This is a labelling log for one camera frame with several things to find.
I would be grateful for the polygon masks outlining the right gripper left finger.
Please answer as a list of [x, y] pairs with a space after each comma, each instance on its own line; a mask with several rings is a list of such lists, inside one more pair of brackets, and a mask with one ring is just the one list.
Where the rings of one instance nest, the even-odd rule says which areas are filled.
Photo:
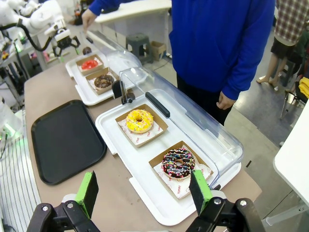
[[98, 190], [95, 172], [87, 172], [72, 200], [65, 200], [57, 207], [53, 207], [49, 203], [37, 205], [27, 231], [98, 232], [98, 227], [91, 220]]

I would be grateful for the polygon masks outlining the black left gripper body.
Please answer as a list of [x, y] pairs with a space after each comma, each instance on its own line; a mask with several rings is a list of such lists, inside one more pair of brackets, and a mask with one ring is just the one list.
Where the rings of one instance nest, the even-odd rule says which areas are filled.
[[58, 48], [60, 49], [65, 49], [65, 48], [68, 48], [68, 47], [75, 47], [75, 44], [72, 43], [72, 38], [70, 36], [67, 36], [61, 40], [59, 40], [57, 42], [57, 46]]

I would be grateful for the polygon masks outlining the person's left hand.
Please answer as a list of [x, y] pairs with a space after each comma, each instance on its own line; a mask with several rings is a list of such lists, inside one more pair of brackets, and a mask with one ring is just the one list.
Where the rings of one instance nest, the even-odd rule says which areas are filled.
[[216, 103], [217, 107], [222, 110], [226, 110], [228, 108], [231, 108], [236, 100], [232, 100], [228, 98], [222, 91], [220, 92], [219, 100]]

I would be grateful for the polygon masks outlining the person's right hand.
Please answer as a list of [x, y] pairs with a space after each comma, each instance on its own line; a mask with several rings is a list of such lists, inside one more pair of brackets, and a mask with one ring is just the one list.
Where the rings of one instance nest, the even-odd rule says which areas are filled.
[[95, 21], [97, 18], [97, 15], [94, 14], [91, 10], [87, 9], [82, 14], [82, 22], [83, 22], [83, 29], [84, 33], [87, 33], [88, 28], [91, 26], [91, 24]]

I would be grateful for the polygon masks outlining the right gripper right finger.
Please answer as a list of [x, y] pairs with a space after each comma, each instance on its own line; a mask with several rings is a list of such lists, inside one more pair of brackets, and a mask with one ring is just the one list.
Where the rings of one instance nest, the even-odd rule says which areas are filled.
[[200, 170], [191, 172], [189, 189], [197, 209], [197, 217], [188, 232], [213, 232], [225, 227], [229, 232], [264, 232], [258, 212], [248, 198], [234, 203], [220, 197], [221, 191], [211, 190]]

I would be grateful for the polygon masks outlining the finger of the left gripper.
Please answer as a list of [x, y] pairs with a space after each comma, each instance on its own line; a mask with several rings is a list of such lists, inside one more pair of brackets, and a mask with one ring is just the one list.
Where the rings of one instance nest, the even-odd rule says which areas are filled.
[[80, 51], [79, 51], [80, 42], [79, 42], [77, 36], [74, 36], [72, 38], [71, 46], [75, 49], [76, 54], [79, 55], [80, 54]]
[[53, 49], [54, 56], [58, 58], [58, 60], [63, 60], [62, 48], [59, 48], [58, 46], [53, 45], [52, 49]]

